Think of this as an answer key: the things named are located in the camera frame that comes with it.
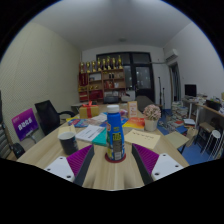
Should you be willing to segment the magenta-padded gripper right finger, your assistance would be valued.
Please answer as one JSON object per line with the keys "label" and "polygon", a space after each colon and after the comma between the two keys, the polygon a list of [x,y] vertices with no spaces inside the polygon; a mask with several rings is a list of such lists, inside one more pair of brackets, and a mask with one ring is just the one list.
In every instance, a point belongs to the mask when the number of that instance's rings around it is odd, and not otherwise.
{"label": "magenta-padded gripper right finger", "polygon": [[183,166],[167,153],[157,154],[137,144],[132,144],[132,155],[145,185],[183,169]]}

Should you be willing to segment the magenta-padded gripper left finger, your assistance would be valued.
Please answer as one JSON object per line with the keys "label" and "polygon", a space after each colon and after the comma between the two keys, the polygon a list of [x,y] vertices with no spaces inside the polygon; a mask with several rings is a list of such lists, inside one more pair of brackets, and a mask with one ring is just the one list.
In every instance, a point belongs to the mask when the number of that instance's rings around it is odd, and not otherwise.
{"label": "magenta-padded gripper left finger", "polygon": [[68,157],[59,156],[45,171],[82,186],[93,156],[94,146],[89,145]]}

